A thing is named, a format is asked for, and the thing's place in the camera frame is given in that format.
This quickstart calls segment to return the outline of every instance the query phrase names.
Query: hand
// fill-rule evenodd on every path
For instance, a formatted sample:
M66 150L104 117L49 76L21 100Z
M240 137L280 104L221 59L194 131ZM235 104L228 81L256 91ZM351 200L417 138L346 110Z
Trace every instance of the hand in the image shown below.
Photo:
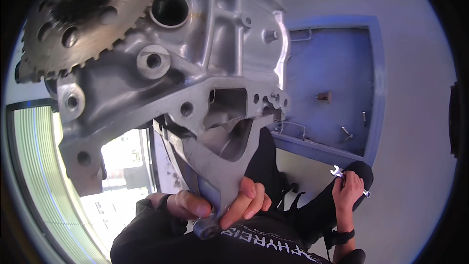
M364 182L353 171L344 172L343 178L336 178L332 189L335 209L340 211L352 211L353 204L363 195Z
M249 220L259 210L267 211L271 204L272 200L265 193L263 184L254 183L252 179L243 177L238 196L220 220L220 226L225 230L241 218ZM182 220L208 217L212 210L205 199L189 191L180 191L169 196L167 208L171 214Z

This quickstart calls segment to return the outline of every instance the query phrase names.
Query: aluminum engine casting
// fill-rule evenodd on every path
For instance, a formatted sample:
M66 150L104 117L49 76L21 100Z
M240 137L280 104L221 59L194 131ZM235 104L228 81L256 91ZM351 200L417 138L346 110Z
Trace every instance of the aluminum engine casting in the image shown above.
M83 17L57 16L68 1L40 16L44 0L33 7L16 75L44 76L56 95L59 148L78 194L102 192L104 144L153 120L190 191L213 206L194 232L214 236L260 129L291 106L281 90L289 55L281 0L101 0Z

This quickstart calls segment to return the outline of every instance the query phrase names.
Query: wrench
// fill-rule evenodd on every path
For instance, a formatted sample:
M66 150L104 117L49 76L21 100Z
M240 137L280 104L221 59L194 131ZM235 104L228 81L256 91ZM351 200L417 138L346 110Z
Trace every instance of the wrench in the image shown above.
M334 165L334 168L335 168L335 170L331 170L331 174L334 175L334 176L338 176L338 177L343 178L344 174L340 171L339 167L337 165ZM370 191L364 190L363 195L365 195L365 197L369 198L370 197Z

